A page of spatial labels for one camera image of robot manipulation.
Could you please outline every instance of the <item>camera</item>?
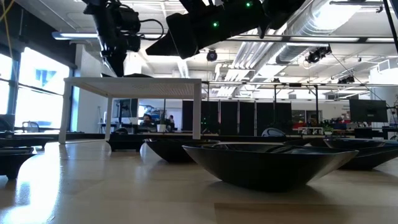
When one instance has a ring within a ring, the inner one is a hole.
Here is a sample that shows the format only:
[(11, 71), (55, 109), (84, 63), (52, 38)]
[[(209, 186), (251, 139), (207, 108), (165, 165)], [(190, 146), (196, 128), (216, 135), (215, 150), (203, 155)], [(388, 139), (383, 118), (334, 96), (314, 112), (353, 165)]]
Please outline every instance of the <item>camera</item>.
[(215, 60), (217, 60), (216, 50), (210, 49), (209, 52), (207, 53), (207, 61), (214, 62)]

